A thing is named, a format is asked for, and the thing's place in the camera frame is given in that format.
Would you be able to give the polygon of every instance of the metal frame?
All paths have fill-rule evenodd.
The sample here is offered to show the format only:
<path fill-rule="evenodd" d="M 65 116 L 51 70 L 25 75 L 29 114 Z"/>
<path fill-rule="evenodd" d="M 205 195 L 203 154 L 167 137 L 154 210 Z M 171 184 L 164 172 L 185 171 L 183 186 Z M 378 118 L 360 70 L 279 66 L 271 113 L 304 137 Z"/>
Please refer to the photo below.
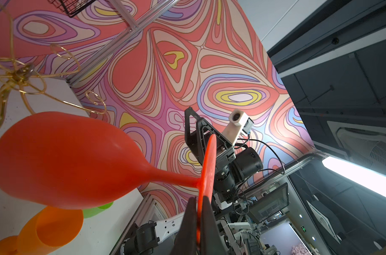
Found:
<path fill-rule="evenodd" d="M 282 178 L 287 177 L 290 174 L 298 171 L 302 167 L 306 166 L 307 164 L 309 164 L 315 158 L 316 158 L 315 155 L 309 155 L 309 156 L 307 156 L 307 157 L 305 157 L 303 159 L 295 160 L 296 161 L 295 164 L 293 164 L 292 166 L 289 166 L 288 168 L 285 168 L 285 174 L 284 175 L 276 173 L 276 175 L 274 177 L 272 177 L 271 179 L 269 179 L 268 181 L 263 183 L 261 186 L 255 188 L 253 190 L 250 190 L 250 191 L 245 190 L 244 193 L 246 194 L 247 197 L 255 196 L 260 191 L 266 190 L 268 186 L 270 186 L 270 185 L 280 181 Z"/>
<path fill-rule="evenodd" d="M 228 227 L 228 223 L 225 220 L 219 220 L 221 223 L 221 226 L 224 229 L 224 232 L 226 232 L 226 235 L 230 241 L 231 247 L 233 248 L 236 255 L 241 255 L 240 247 L 238 246 L 236 242 L 236 238 L 234 237 L 233 233 L 231 232 L 231 229 Z"/>
<path fill-rule="evenodd" d="M 135 29 L 136 21 L 129 13 L 129 11 L 125 8 L 125 6 L 122 4 L 121 0 L 109 0 L 109 2 L 115 7 L 117 12 L 124 18 L 126 23 L 128 23 L 129 27 L 131 29 Z"/>
<path fill-rule="evenodd" d="M 158 244 L 163 243 L 168 237 L 179 232 L 182 225 L 184 212 L 179 213 L 171 218 L 156 221 L 155 233 L 159 237 Z"/>
<path fill-rule="evenodd" d="M 122 5 L 120 0 L 109 0 L 109 2 L 117 9 L 118 13 L 129 24 L 129 27 L 118 34 L 109 43 L 95 52 L 86 62 L 81 64 L 80 71 L 76 74 L 72 74 L 67 77 L 67 82 L 70 85 L 77 83 L 81 78 L 86 75 L 91 69 L 101 63 L 114 51 L 118 50 L 121 46 L 135 38 L 141 30 L 147 27 L 155 19 L 160 17 L 163 13 L 168 11 L 179 0 L 162 0 L 157 3 L 149 11 L 147 11 L 138 20 L 134 20 L 128 10 Z"/>

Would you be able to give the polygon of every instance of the pink wall panel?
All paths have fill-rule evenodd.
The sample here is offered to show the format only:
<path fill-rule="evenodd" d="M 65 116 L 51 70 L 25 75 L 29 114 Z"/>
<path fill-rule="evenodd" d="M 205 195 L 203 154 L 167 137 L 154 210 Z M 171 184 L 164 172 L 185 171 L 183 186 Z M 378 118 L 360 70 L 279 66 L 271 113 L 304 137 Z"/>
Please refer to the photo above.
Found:
<path fill-rule="evenodd" d="M 137 16 L 155 3 L 124 4 Z M 70 61 L 47 55 L 48 44 L 63 44 L 84 61 L 125 28 L 112 10 L 96 11 L 97 7 L 108 10 L 104 0 L 74 19 L 46 0 L 10 0 L 7 7 L 14 17 L 17 56 L 34 61 L 44 73 L 75 68 Z M 0 25 L 0 55 L 8 56 L 2 13 L 0 22 L 4 23 Z M 201 166 L 184 142 L 183 111 L 189 106 L 220 131 L 233 109 L 245 111 L 255 123 L 251 137 L 268 143 L 284 162 L 313 148 L 287 90 L 236 0 L 180 0 L 73 86 L 85 107 L 95 107 L 85 98 L 89 89 L 100 94 L 108 108 L 107 114 L 91 117 L 126 132 L 151 164 L 166 171 L 200 175 Z M 248 144 L 259 153 L 265 168 L 280 167 L 266 146 Z M 248 185 L 268 174 L 255 174 Z M 154 194 L 168 216 L 184 211 L 188 198 L 197 194 L 193 188 L 164 183 L 145 184 L 139 190 Z"/>

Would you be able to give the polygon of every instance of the gold wire spiral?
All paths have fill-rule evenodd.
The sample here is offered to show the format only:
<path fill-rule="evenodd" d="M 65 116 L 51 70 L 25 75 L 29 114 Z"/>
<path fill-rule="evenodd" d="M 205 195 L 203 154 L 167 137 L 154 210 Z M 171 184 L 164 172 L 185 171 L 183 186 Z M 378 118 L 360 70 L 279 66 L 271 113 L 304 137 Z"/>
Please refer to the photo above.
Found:
<path fill-rule="evenodd" d="M 45 75 L 45 74 L 40 74 L 36 70 L 34 70 L 33 64 L 26 64 L 26 63 L 23 63 L 23 62 L 17 60 L 15 58 L 15 54 L 14 54 L 14 44 L 13 44 L 13 18 L 3 5 L 0 4 L 0 8 L 7 15 L 8 20 L 9 20 L 9 25 L 10 25 L 9 26 L 9 29 L 10 29 L 10 58 L 0 58 L 0 62 L 11 62 L 13 65 L 13 69 L 11 70 L 9 68 L 6 68 L 4 65 L 0 64 L 0 69 L 2 69 L 4 71 L 4 74 L 0 74 L 0 82 L 2 82 L 2 84 L 3 84 L 2 87 L 0 88 L 0 127 L 2 126 L 3 121 L 4 121 L 4 117 L 6 114 L 7 100 L 9 98 L 9 94 L 12 90 L 16 90 L 16 91 L 20 92 L 20 96 L 23 100 L 23 103 L 26 106 L 27 110 L 31 114 L 35 114 L 35 112 L 27 100 L 27 97 L 26 97 L 27 94 L 29 94 L 29 95 L 43 94 L 43 95 L 45 95 L 53 100 L 56 100 L 58 102 L 61 102 L 61 103 L 67 104 L 67 105 L 71 105 L 73 107 L 77 107 L 77 108 L 82 109 L 84 111 L 87 111 L 89 113 L 105 114 L 106 113 L 106 105 L 105 105 L 104 100 L 101 98 L 101 96 L 99 96 L 98 94 L 96 94 L 95 92 L 93 92 L 91 90 L 87 90 L 85 92 L 85 96 L 94 105 L 96 105 L 96 106 L 97 105 L 103 105 L 104 110 L 102 112 L 87 109 L 87 108 L 84 108 L 83 106 L 76 105 L 76 104 L 73 104 L 73 103 L 70 103 L 70 102 L 67 102 L 64 100 L 60 100 L 60 99 L 55 98 L 52 95 L 46 93 L 47 83 L 44 80 L 44 78 L 77 73 L 78 71 L 80 71 L 80 64 L 79 64 L 78 60 L 74 57 L 74 55 L 71 52 L 69 52 L 67 49 L 65 49 L 64 47 L 62 47 L 58 44 L 51 44 L 50 45 L 51 51 L 60 58 L 67 59 L 67 60 L 70 60 L 70 59 L 74 60 L 75 63 L 77 64 L 77 69 L 75 71 Z M 39 78 L 43 83 L 43 88 L 39 89 L 36 86 L 32 85 L 32 83 L 29 82 L 30 78 Z M 31 87 L 32 89 L 34 89 L 35 92 L 26 91 L 25 87 Z M 93 94 L 95 96 L 95 98 L 98 100 L 98 102 L 91 99 L 89 94 Z"/>

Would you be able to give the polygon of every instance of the green cup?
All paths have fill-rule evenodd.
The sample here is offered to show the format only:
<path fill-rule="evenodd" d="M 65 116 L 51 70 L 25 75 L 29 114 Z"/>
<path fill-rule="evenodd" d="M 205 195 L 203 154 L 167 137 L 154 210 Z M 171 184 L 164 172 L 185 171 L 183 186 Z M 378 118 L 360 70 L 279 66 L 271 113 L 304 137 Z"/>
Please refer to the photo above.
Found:
<path fill-rule="evenodd" d="M 109 207 L 111 207 L 111 205 L 112 205 L 113 203 L 114 203 L 114 202 L 111 202 L 111 203 L 102 205 L 102 206 L 100 206 L 100 207 L 94 207 L 94 208 L 91 208 L 91 209 L 84 209 L 84 210 L 82 211 L 82 213 L 84 214 L 84 219 L 93 217 L 93 216 L 99 214 L 100 212 L 105 211 L 106 209 L 108 209 Z"/>

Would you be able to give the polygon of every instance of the orange cup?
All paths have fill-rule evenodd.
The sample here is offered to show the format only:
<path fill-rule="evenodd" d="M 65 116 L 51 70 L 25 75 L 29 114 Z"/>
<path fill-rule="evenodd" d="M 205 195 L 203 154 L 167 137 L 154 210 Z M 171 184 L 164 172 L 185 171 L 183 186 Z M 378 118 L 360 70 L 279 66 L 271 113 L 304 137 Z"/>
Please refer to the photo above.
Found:
<path fill-rule="evenodd" d="M 18 255 L 16 235 L 0 240 L 0 255 Z"/>
<path fill-rule="evenodd" d="M 31 218 L 17 236 L 0 241 L 0 255 L 46 255 L 71 242 L 84 221 L 82 210 L 46 207 Z"/>

